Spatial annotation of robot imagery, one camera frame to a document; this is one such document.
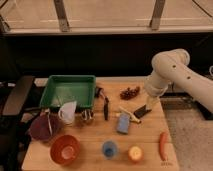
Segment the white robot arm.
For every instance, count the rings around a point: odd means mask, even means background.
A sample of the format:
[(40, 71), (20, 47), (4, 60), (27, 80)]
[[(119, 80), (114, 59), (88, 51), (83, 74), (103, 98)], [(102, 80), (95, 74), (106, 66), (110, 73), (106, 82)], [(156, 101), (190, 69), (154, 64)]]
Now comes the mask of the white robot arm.
[(175, 83), (213, 113), (213, 80), (197, 74), (188, 67), (190, 55), (184, 49), (157, 53), (151, 61), (152, 73), (144, 89), (151, 99), (162, 96), (170, 83)]

